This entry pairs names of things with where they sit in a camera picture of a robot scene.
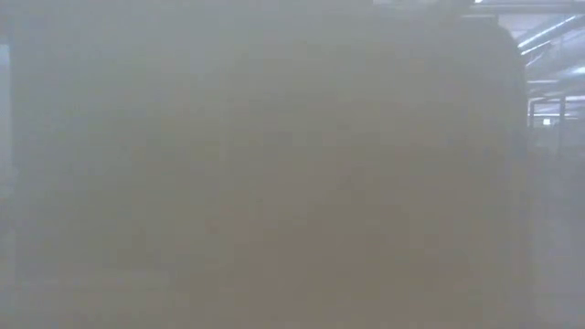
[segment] large dark object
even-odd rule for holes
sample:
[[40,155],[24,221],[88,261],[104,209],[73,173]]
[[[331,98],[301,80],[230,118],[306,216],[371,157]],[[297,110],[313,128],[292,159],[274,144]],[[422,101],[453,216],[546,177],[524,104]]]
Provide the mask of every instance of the large dark object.
[[[132,2],[13,7],[19,278],[167,271],[184,328],[528,325],[527,109],[504,30]],[[63,289],[63,328],[162,316],[72,302],[130,289]]]

